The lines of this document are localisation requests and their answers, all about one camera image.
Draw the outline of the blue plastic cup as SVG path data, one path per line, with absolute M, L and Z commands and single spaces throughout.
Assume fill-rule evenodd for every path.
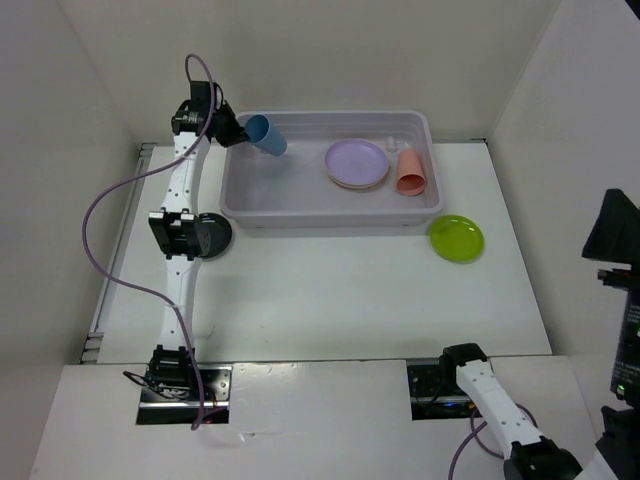
M 287 141 L 273 122 L 263 114 L 251 116 L 244 125 L 248 141 L 259 150 L 278 157 L 287 150 Z

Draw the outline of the purple plastic plate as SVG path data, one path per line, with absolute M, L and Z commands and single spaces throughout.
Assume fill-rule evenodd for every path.
M 324 157 L 329 175 L 342 182 L 370 184 L 385 177 L 390 161 L 377 145 L 362 139 L 340 140 L 331 145 Z

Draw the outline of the orange plastic plate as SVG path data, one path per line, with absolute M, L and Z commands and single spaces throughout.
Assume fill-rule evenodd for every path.
M 384 182 L 386 181 L 386 176 L 385 176 L 385 177 L 381 177 L 376 182 L 372 182 L 370 184 L 356 185 L 356 184 L 349 184 L 346 182 L 342 182 L 331 175 L 329 175 L 328 178 L 339 187 L 344 188 L 346 190 L 350 190 L 350 191 L 366 191 L 366 190 L 376 189 L 376 188 L 379 188 L 381 185 L 384 185 Z

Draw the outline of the coral plastic cup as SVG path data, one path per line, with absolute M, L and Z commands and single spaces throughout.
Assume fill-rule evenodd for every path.
M 427 180 L 422 161 L 414 149 L 400 152 L 396 169 L 396 190 L 401 195 L 420 195 L 426 188 Z

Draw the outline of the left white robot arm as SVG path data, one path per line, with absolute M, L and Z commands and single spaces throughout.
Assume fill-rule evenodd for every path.
M 197 274 L 203 261 L 225 253 L 233 237 L 226 218 L 198 211 L 204 161 L 213 139 L 221 139 L 225 146 L 248 139 L 218 84 L 195 80 L 189 84 L 190 97 L 171 119 L 177 164 L 169 169 L 161 206 L 148 217 L 165 258 L 169 298 L 148 376 L 160 395 L 180 400 L 200 395 L 192 326 Z

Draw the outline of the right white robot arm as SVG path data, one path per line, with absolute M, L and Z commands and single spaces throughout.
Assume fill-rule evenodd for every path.
M 449 346 L 439 358 L 438 380 L 464 392 L 498 441 L 507 479 L 636 479 L 639 476 L 639 208 L 620 189 L 606 191 L 583 247 L 586 259 L 614 264 L 599 280 L 626 292 L 610 390 L 624 410 L 601 409 L 604 431 L 587 466 L 558 447 L 528 420 L 495 378 L 475 343 Z

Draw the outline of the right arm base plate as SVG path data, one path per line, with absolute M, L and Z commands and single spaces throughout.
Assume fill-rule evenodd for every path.
M 435 359 L 406 362 L 413 421 L 469 418 L 476 405 L 462 390 L 441 381 Z

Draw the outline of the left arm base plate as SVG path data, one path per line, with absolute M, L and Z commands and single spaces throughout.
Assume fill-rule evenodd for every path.
M 203 424 L 228 423 L 232 373 L 233 367 L 224 364 L 206 365 L 201 370 L 204 383 Z M 197 419 L 200 402 L 196 387 L 188 390 L 164 384 L 151 386 L 148 374 L 135 374 L 134 379 L 141 387 L 137 425 L 191 425 Z

